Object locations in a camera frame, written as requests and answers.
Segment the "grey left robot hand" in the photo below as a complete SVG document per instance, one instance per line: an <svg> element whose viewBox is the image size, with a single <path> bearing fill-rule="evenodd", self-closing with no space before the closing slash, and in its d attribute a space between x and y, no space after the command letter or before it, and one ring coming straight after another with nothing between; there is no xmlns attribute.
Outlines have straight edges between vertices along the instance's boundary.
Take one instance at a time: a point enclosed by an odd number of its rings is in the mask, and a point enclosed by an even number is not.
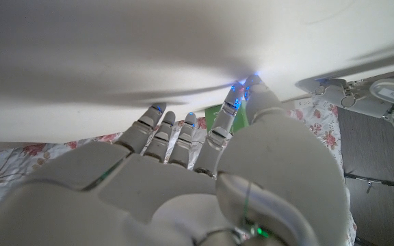
<svg viewBox="0 0 394 246"><path fill-rule="evenodd" d="M305 79L296 86L340 108L383 119L394 127L394 79L379 79L372 83Z"/></svg>

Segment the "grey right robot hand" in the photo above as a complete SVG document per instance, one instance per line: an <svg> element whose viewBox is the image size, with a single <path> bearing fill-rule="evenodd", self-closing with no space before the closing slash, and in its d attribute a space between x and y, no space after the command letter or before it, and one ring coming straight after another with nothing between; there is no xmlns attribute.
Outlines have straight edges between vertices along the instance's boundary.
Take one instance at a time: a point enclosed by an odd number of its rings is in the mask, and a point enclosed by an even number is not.
<svg viewBox="0 0 394 246"><path fill-rule="evenodd" d="M342 245L343 174L257 75L232 86L193 169L196 118L173 148L152 105L115 143L32 172L0 202L0 245Z"/></svg>

